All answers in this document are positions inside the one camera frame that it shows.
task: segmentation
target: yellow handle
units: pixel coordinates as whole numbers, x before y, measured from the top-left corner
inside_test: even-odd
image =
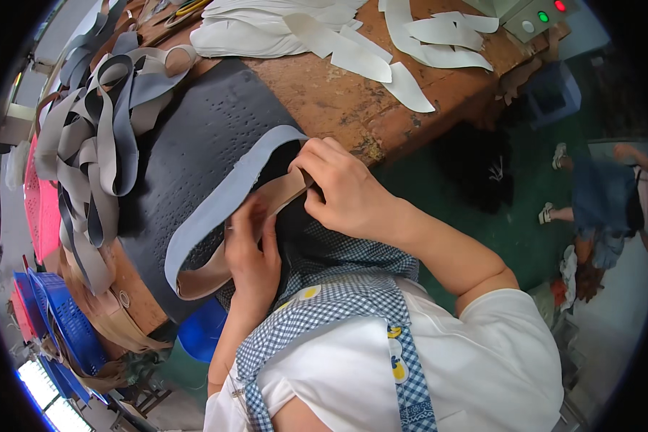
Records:
[[[193,2],[193,3],[190,3],[189,5],[178,9],[177,12],[175,13],[175,16],[176,17],[181,17],[182,15],[187,15],[189,13],[192,13],[195,10],[199,9],[200,7],[206,5],[210,1],[211,0],[197,0],[197,1]]]

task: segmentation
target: pink plastic basket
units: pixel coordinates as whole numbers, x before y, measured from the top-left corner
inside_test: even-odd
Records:
[[[43,258],[60,246],[60,211],[58,210],[58,189],[49,181],[41,180],[36,176],[35,151],[36,136],[34,135],[24,173],[24,207],[36,260],[43,263]]]

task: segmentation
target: hand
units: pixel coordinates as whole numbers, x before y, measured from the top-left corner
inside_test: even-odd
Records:
[[[307,190],[305,201],[305,210],[324,227],[377,241],[393,230],[402,200],[333,138],[307,141],[291,162],[293,167],[308,172],[324,192],[325,203],[313,189]]]
[[[266,212],[267,206],[253,194],[226,221],[225,257],[235,283],[231,307],[239,303],[258,313],[266,313],[274,301],[281,269],[276,216]],[[264,252],[257,247],[260,236]]]
[[[635,147],[626,143],[617,144],[616,146],[614,146],[612,152],[614,154],[614,158],[619,162],[622,162],[626,158],[633,158],[634,160],[636,160],[636,155],[639,154],[639,151],[636,150]]]

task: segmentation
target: sandal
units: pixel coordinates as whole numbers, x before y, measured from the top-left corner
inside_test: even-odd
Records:
[[[567,143],[557,144],[557,148],[554,150],[554,156],[552,157],[552,168],[561,169],[562,163],[561,160],[567,155]]]
[[[543,209],[537,215],[537,219],[540,221],[541,225],[552,221],[552,218],[549,217],[549,211],[553,208],[554,205],[552,203],[545,203]]]

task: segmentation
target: window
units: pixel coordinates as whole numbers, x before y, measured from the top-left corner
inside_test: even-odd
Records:
[[[40,361],[29,360],[18,374],[50,423],[59,432],[93,432],[91,426],[63,399]]]

